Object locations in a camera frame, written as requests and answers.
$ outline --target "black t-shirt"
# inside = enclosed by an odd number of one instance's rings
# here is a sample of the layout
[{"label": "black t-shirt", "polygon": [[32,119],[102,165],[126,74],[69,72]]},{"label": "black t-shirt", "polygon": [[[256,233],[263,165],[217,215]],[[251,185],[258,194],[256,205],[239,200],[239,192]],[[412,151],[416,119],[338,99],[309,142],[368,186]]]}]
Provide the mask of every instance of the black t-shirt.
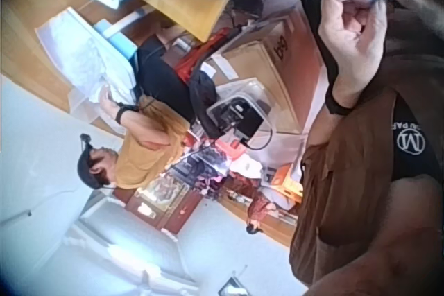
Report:
[{"label": "black t-shirt", "polygon": [[404,99],[398,95],[393,113],[392,181],[421,174],[440,182],[438,161],[424,132]]}]

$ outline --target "framed picture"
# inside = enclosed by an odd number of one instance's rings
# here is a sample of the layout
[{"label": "framed picture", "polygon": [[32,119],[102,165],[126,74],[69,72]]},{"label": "framed picture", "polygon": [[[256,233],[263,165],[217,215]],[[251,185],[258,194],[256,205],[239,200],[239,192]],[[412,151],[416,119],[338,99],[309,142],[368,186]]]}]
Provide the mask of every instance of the framed picture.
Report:
[{"label": "framed picture", "polygon": [[251,296],[238,279],[231,277],[220,289],[219,296]]},{"label": "framed picture", "polygon": [[138,189],[135,196],[142,197],[161,211],[167,211],[184,189],[184,184],[169,175],[159,176],[146,189]]}]

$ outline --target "logo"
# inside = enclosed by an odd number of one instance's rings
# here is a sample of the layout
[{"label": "logo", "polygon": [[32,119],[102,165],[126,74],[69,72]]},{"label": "logo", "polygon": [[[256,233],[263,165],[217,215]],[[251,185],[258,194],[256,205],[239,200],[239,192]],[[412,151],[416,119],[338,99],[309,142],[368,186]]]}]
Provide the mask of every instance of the logo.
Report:
[{"label": "logo", "polygon": [[398,148],[412,155],[419,155],[425,149],[425,138],[414,128],[406,128],[398,134],[396,139]]}]

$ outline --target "black wristband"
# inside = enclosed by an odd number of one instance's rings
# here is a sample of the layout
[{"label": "black wristband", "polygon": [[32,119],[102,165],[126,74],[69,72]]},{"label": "black wristband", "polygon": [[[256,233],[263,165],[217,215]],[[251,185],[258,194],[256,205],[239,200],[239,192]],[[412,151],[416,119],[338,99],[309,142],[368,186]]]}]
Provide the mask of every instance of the black wristband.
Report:
[{"label": "black wristband", "polygon": [[347,116],[353,108],[343,107],[333,97],[333,85],[330,85],[325,94],[325,106],[330,114],[338,114],[339,116]]},{"label": "black wristband", "polygon": [[116,114],[116,122],[120,125],[120,120],[122,118],[122,114],[125,111],[135,111],[138,112],[139,108],[136,105],[127,105],[127,104],[123,104],[123,103],[117,103],[117,106],[120,107],[119,111]]},{"label": "black wristband", "polygon": [[128,111],[129,110],[129,108],[127,108],[127,107],[125,107],[125,106],[123,106],[123,107],[120,107],[120,109],[119,109],[119,111],[117,112],[117,114],[116,114],[116,122],[120,125],[120,120],[121,120],[121,118],[122,118],[122,114],[125,112],[125,111]]}]

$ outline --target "cardboard box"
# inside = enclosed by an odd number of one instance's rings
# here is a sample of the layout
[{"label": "cardboard box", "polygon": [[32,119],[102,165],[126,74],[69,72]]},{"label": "cardboard box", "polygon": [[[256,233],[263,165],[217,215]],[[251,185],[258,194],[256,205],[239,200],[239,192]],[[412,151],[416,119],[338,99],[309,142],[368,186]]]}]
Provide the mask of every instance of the cardboard box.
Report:
[{"label": "cardboard box", "polygon": [[246,27],[207,63],[216,69],[216,85],[257,78],[283,110],[278,132],[302,132],[322,67],[302,9]]},{"label": "cardboard box", "polygon": [[[239,79],[256,78],[273,96],[280,106],[280,112],[275,115],[276,130],[298,134],[301,128],[293,112],[287,90],[264,44],[258,41],[250,42],[228,51],[223,56],[230,68],[239,74]],[[213,80],[217,84],[223,84],[227,82],[223,82],[223,78],[221,72],[217,71]]]}]

